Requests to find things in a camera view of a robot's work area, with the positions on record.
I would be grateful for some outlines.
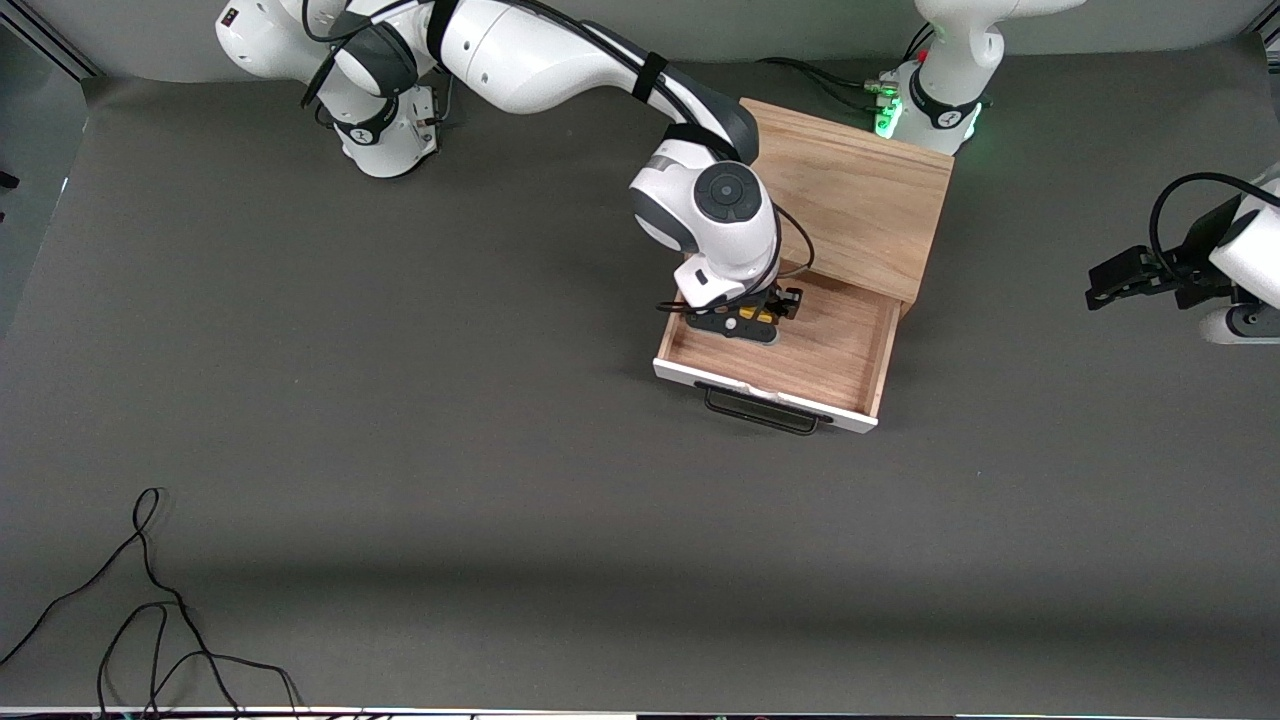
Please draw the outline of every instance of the gray table surface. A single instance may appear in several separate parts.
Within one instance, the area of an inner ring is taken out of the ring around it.
[[[785,68],[691,70],[863,122]],[[462,92],[385,182],[297,85],[90,90],[0,351],[3,644],[163,484],[160,573],[314,703],[1280,715],[1280,355],[1167,297],[1083,300],[1170,179],[1276,159],[1256,38],[1011,59],[882,427],[809,439],[653,378],[678,259],[628,213],[664,120],[625,94]],[[1169,237],[1225,195],[1188,188]],[[4,705],[92,702],[156,597],[136,561],[0,671]]]

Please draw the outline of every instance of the black handle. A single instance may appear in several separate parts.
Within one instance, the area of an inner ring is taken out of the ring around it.
[[[780,405],[777,402],[771,402],[768,400],[741,392],[733,392],[722,387],[701,382],[694,383],[694,387],[699,387],[705,391],[707,395],[703,396],[703,404],[707,405],[707,409],[712,413],[719,413],[721,415],[728,415],[730,418],[737,418],[739,420],[746,420],[749,423],[755,423],[758,425],[764,425],[765,428],[782,430],[794,436],[812,436],[818,430],[818,425],[820,423],[832,421],[832,419],[826,415],[814,415],[813,413],[805,413],[804,410],[796,410],[795,407],[787,407],[786,405]],[[768,415],[760,415],[758,413],[749,413],[746,410],[736,410],[724,405],[717,405],[712,400],[716,396],[732,398],[751,409],[768,410],[771,415],[780,415],[781,419],[769,418]]]

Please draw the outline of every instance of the black cable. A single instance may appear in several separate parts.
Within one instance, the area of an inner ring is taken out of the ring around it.
[[[820,76],[823,79],[826,79],[827,82],[831,82],[833,85],[840,85],[842,87],[851,87],[854,90],[861,90],[863,88],[863,83],[860,83],[858,81],[852,81],[852,79],[849,79],[849,78],[845,78],[845,77],[840,77],[836,73],[824,70],[824,69],[819,68],[818,65],[814,65],[813,63],[806,63],[804,60],[797,60],[795,58],[783,58],[781,55],[772,55],[769,58],[760,58],[759,60],[756,60],[756,63],[765,63],[765,64],[769,64],[769,65],[786,65],[788,68],[795,68],[797,70],[806,70],[806,72],[813,73],[815,76]]]
[[[143,520],[140,524],[138,509],[142,506],[142,501],[143,498],[147,497],[147,493],[154,493],[155,500],[151,503],[151,511],[147,514],[146,520]],[[186,623],[187,629],[191,630],[192,637],[196,639],[196,644],[200,647],[200,650],[205,651],[205,653],[211,656],[212,652],[209,650],[209,644],[205,642],[205,635],[200,632],[200,628],[196,626],[196,621],[191,618],[191,607],[187,605],[187,601],[182,597],[182,593],[161,583],[160,578],[156,577],[155,568],[151,566],[151,547],[147,543],[147,534],[143,532],[143,527],[151,519],[151,516],[155,515],[155,509],[159,503],[160,503],[160,489],[147,488],[142,491],[142,495],[138,496],[137,502],[133,505],[133,528],[134,530],[137,530],[140,542],[142,542],[142,569],[146,570],[147,579],[151,580],[152,585],[173,596],[173,600],[178,603],[178,614],[182,615],[182,620],[183,623]],[[230,697],[230,691],[227,689],[227,683],[223,682],[223,674],[218,670],[218,662],[215,662],[212,657],[209,657],[207,660],[209,660],[209,670],[214,674],[214,682],[218,683],[218,689],[223,693],[223,697],[232,703],[232,706],[236,706],[237,703]]]
[[[419,0],[394,0],[393,3],[388,3],[387,5],[384,5],[383,8],[380,8],[376,13],[374,13],[374,15],[380,15],[380,14],[388,12],[388,10],[394,10],[396,8],[402,8],[404,5],[417,5],[417,4],[419,4]],[[372,23],[372,17],[374,15],[369,15],[369,18],[366,18],[358,26],[356,26],[355,28],[352,28],[352,29],[349,29],[347,32],[342,32],[342,33],[338,33],[338,35],[316,35],[311,29],[311,6],[310,5],[311,5],[311,0],[302,0],[302,32],[307,33],[307,37],[310,37],[311,40],[314,40],[316,42],[338,42],[339,40],[349,40],[357,32],[360,32],[360,31],[362,31],[362,29],[365,29],[365,28],[367,28],[367,27],[370,27],[370,26],[374,24]]]
[[[791,227],[794,227],[796,231],[800,232],[800,237],[804,238],[804,243],[809,246],[809,260],[806,260],[804,265],[800,265],[799,268],[795,268],[794,270],[788,270],[788,272],[782,273],[781,275],[778,275],[778,279],[794,278],[794,277],[800,275],[805,270],[809,270],[809,269],[813,268],[814,261],[818,260],[818,251],[813,246],[813,238],[809,237],[809,232],[804,229],[804,225],[801,225],[791,215],[791,213],[787,213],[786,209],[782,208],[782,206],[780,206],[778,204],[774,204],[773,209],[777,210],[783,218],[786,218],[787,222],[791,223]],[[781,232],[778,233],[778,245],[782,245],[782,233]]]
[[[840,77],[837,74],[828,73],[827,70],[823,70],[822,68],[818,68],[815,65],[805,63],[804,60],[796,60],[794,58],[763,58],[760,60],[756,60],[756,63],[767,63],[767,64],[773,64],[773,65],[786,65],[788,68],[794,68],[794,69],[799,70],[800,74],[803,74],[804,77],[809,78],[815,86],[818,86],[818,90],[823,91],[828,97],[831,97],[836,102],[840,102],[841,105],[844,105],[844,106],[846,106],[846,108],[849,108],[851,110],[858,110],[859,113],[879,113],[879,108],[877,108],[874,105],[864,105],[864,104],[854,102],[852,100],[850,100],[850,99],[840,95],[838,92],[836,92],[836,88],[833,88],[833,87],[831,87],[831,86],[827,85],[829,82],[831,85],[836,85],[836,86],[838,86],[841,88],[846,88],[846,90],[855,90],[856,88],[856,90],[861,91],[861,88],[863,88],[861,83],[854,82],[854,81],[847,79],[847,78],[842,78],[842,77]]]
[[[906,45],[906,53],[902,53],[902,61],[905,63],[910,60],[911,55],[918,53],[920,47],[933,36],[933,23],[924,23],[924,26],[922,26],[920,29],[915,31],[915,35],[911,36],[911,42]]]
[[[156,488],[148,488],[147,491],[143,491],[142,495],[145,496],[147,492],[151,492],[154,489],[156,489]],[[137,509],[137,503],[134,503],[134,510],[136,509]],[[146,525],[147,523],[151,521],[151,515],[155,514],[155,509],[156,509],[156,505],[152,505],[151,506],[151,512],[148,512],[147,516],[146,516],[146,519],[143,520],[143,525]],[[111,556],[106,559],[106,562],[104,562],[102,566],[97,569],[97,573],[93,573],[93,577],[91,577],[90,579],[84,580],[84,583],[81,584],[78,588],[70,591],[69,593],[59,596],[52,602],[50,602],[47,606],[45,606],[45,611],[40,614],[40,618],[36,618],[35,624],[31,625],[31,629],[27,630],[27,634],[23,635],[22,639],[18,641],[18,644],[13,646],[9,650],[9,652],[5,653],[5,656],[3,659],[0,659],[0,667],[4,667],[4,665],[6,662],[9,662],[10,660],[13,660],[13,656],[18,655],[18,652],[27,644],[27,642],[31,641],[32,635],[36,634],[36,630],[38,630],[40,626],[45,624],[45,619],[49,618],[49,614],[52,612],[54,609],[58,607],[59,603],[61,603],[64,600],[68,600],[70,597],[74,597],[74,596],[77,596],[77,594],[79,594],[82,592],[84,592],[93,583],[99,582],[102,578],[102,575],[105,575],[106,571],[111,568],[111,565],[115,562],[115,560],[120,556],[120,553],[124,552],[124,550],[127,547],[129,547],[131,544],[133,544],[134,542],[137,542],[137,539],[140,537],[142,537],[142,532],[140,529],[137,529],[137,525],[134,524],[133,534],[129,536],[128,539],[125,539],[124,542],[122,542],[119,546],[116,546],[115,552],[113,552]]]
[[[204,657],[209,662],[209,667],[214,675],[214,680],[218,684],[219,692],[221,693],[223,698],[228,702],[228,705],[232,706],[237,716],[239,716],[239,714],[242,712],[243,706],[234,698],[234,696],[232,696],[230,691],[227,688],[227,683],[221,676],[218,661],[234,662],[238,665],[244,665],[259,670],[269,670],[279,675],[282,683],[284,684],[285,692],[289,696],[289,706],[293,710],[293,715],[297,716],[298,706],[303,705],[302,693],[298,691],[297,683],[293,682],[293,678],[288,674],[288,671],[276,665],[270,665],[266,662],[256,662],[252,660],[244,660],[242,657],[236,657],[232,655],[221,655],[210,651],[209,644],[205,642],[204,635],[201,634],[200,629],[196,626],[196,623],[191,618],[191,607],[187,605],[186,598],[175,588],[160,582],[160,578],[156,575],[155,568],[151,562],[151,547],[146,533],[146,529],[151,524],[151,520],[155,518],[159,506],[160,506],[160,488],[154,488],[154,487],[146,488],[145,491],[142,491],[141,495],[138,495],[138,498],[133,503],[133,514],[131,516],[133,523],[133,534],[131,534],[124,542],[116,546],[115,551],[111,552],[111,556],[108,557],[106,562],[104,562],[102,566],[99,568],[99,570],[93,573],[93,575],[88,580],[82,583],[76,589],[63,596],[59,596],[52,602],[50,602],[45,607],[44,612],[40,614],[40,618],[36,619],[35,624],[32,624],[31,629],[27,630],[27,633],[22,637],[22,639],[18,641],[18,643],[13,648],[10,648],[8,653],[5,653],[4,659],[0,659],[0,666],[9,662],[31,641],[31,638],[36,634],[36,632],[44,625],[45,619],[49,618],[49,615],[54,611],[55,607],[58,607],[59,603],[70,597],[74,597],[76,594],[93,585],[99,579],[102,578],[102,575],[106,574],[106,571],[111,568],[111,565],[116,561],[120,553],[124,552],[125,548],[128,548],[134,542],[140,542],[142,544],[142,565],[143,569],[146,570],[147,580],[150,580],[150,583],[155,585],[157,589],[169,593],[169,596],[172,596],[172,600],[145,602],[133,609],[133,611],[129,612],[128,618],[125,618],[124,623],[116,629],[115,634],[111,637],[111,642],[108,643],[106,651],[102,653],[102,659],[99,661],[97,676],[96,676],[99,711],[104,714],[102,716],[105,716],[106,712],[106,694],[104,692],[104,683],[106,680],[106,673],[111,661],[111,656],[114,655],[115,648],[119,644],[120,638],[124,635],[125,630],[128,630],[129,626],[133,625],[133,623],[137,621],[137,619],[148,610],[160,611],[160,625],[156,630],[156,641],[151,652],[151,673],[148,682],[150,696],[147,698],[146,706],[143,707],[143,716],[146,716],[147,711],[152,711],[151,717],[154,719],[160,717],[157,696],[168,684],[174,671],[177,671],[178,666],[180,666],[191,657]],[[196,644],[200,646],[200,650],[192,651],[186,656],[183,656],[183,659],[179,660],[169,670],[169,673],[165,674],[164,679],[157,684],[156,674],[159,671],[160,651],[164,643],[164,633],[169,624],[170,607],[178,609],[178,614],[182,616],[183,624],[187,626],[192,637],[196,639]]]
[[[202,657],[205,655],[206,653],[202,650],[193,650],[187,655],[179,657],[178,661],[174,662],[172,667],[169,667],[169,671],[165,673],[164,679],[160,680],[160,684],[156,685],[155,693],[148,700],[148,706],[159,706],[160,693],[164,691],[165,685],[169,684],[169,680],[173,679],[173,674],[177,673],[179,667],[186,665],[186,662],[192,657]],[[276,675],[280,676],[280,683],[284,685],[284,693],[289,698],[289,708],[293,711],[293,715],[294,716],[298,715],[300,705],[306,706],[306,702],[303,702],[302,700],[302,692],[298,691],[297,683],[293,682],[293,678],[283,667],[278,665],[269,665],[266,662],[255,662],[252,660],[244,660],[243,657],[236,657],[234,655],[212,653],[212,659],[223,660],[225,662],[234,662],[237,665],[244,665],[247,667],[255,667],[257,670],[269,670],[271,673],[275,673]]]
[[[1272,8],[1271,12],[1267,13],[1267,17],[1262,18],[1256,26],[1253,26],[1253,32],[1261,33],[1262,28],[1267,27],[1267,23],[1276,17],[1276,13],[1280,13],[1280,6]]]
[[[1245,195],[1252,195],[1253,197],[1257,197],[1258,200],[1266,202],[1267,205],[1280,208],[1280,197],[1271,195],[1270,192],[1262,190],[1261,187],[1251,182],[1222,173],[1192,173],[1189,176],[1183,176],[1175,179],[1174,182],[1169,183],[1169,187],[1166,187],[1160,193],[1160,197],[1156,199],[1156,204],[1151,209],[1151,224],[1148,227],[1148,232],[1151,233],[1151,250],[1152,254],[1156,256],[1156,260],[1160,261],[1160,266],[1164,268],[1165,272],[1169,273],[1169,275],[1172,277],[1174,281],[1183,287],[1192,287],[1196,283],[1174,268],[1174,264],[1169,261],[1169,256],[1166,255],[1165,249],[1161,247],[1160,217],[1161,214],[1164,214],[1165,204],[1169,202],[1169,197],[1174,193],[1174,191],[1176,191],[1179,187],[1187,183],[1197,181],[1222,183],[1234,187],[1235,190],[1239,190]]]
[[[111,637],[111,642],[106,644],[106,652],[102,653],[102,659],[97,664],[97,683],[95,684],[95,689],[97,691],[97,710],[99,712],[102,714],[101,715],[102,717],[106,717],[106,693],[102,692],[102,683],[106,679],[106,669],[111,662],[111,656],[115,653],[115,646],[119,644],[120,638],[124,637],[124,632],[129,629],[129,625],[132,625],[133,621],[137,620],[138,616],[141,616],[142,612],[147,610],[160,610],[161,619],[160,619],[159,634],[163,635],[164,626],[169,620],[168,606],[177,606],[177,603],[172,601],[159,601],[159,602],[145,602],[134,607],[133,612],[129,612],[129,616],[125,618],[124,623],[122,623],[120,626],[115,630],[115,634]],[[155,659],[159,661],[159,655],[156,655]],[[236,702],[236,698],[233,698],[229,693],[224,693],[223,697],[227,700],[227,702],[232,705],[233,708],[236,708],[237,712],[241,710],[239,703]]]
[[[320,119],[321,111],[329,114],[329,109],[324,106],[324,102],[316,102],[316,111],[315,111],[316,124],[325,129],[333,129],[333,114],[329,114],[328,120],[321,120]]]

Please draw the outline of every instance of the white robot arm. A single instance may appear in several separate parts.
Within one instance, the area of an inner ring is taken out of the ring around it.
[[[232,0],[228,9],[242,4]],[[676,122],[630,187],[640,227],[689,255],[675,273],[687,306],[668,309],[700,329],[759,342],[776,340],[777,319],[795,313],[799,293],[774,283],[778,215],[749,167],[759,151],[755,119],[660,56],[535,0],[352,0],[319,37],[339,70],[325,78],[324,58],[308,56],[326,106],[324,88],[335,77],[389,102],[413,92],[436,65],[513,114],[547,110],[593,87],[631,92]],[[733,319],[739,314],[713,311],[721,307],[760,313]]]
[[[310,0],[312,28],[328,28],[343,0]],[[302,31],[302,0],[233,0],[214,26],[237,65],[261,78],[307,82],[325,61],[326,49]],[[334,118],[343,152],[369,176],[392,178],[435,152],[435,104],[426,87],[378,99],[333,73],[317,97]]]
[[[955,155],[982,111],[980,97],[1005,59],[996,23],[1051,15],[1085,0],[915,0],[937,38],[923,63],[909,58],[881,74],[902,88],[895,114],[877,127],[884,137]]]
[[[1197,181],[1240,191],[1197,220],[1179,247],[1160,242],[1160,215],[1179,187]],[[1217,345],[1280,345],[1280,164],[1249,183],[1220,173],[1174,181],[1156,200],[1151,247],[1135,246],[1089,270],[1089,310],[1134,295],[1174,292],[1179,309],[1215,297],[1231,305],[1208,314],[1201,334]]]

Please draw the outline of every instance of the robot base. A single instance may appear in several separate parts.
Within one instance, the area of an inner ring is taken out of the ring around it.
[[[435,91],[416,86],[399,96],[396,119],[374,145],[361,145],[334,128],[342,140],[342,154],[375,178],[397,178],[413,172],[439,150],[439,120],[435,117]]]
[[[896,69],[881,73],[882,82],[896,82],[899,87],[908,87],[911,76],[920,67],[920,63],[911,60]],[[910,92],[901,92],[897,99],[886,108],[879,122],[876,124],[876,133],[881,137],[900,140],[920,147],[927,147],[945,155],[955,155],[960,146],[965,143],[975,128],[978,115],[982,114],[982,104],[968,118],[956,123],[956,127],[938,129],[933,127],[933,120],[913,100]]]

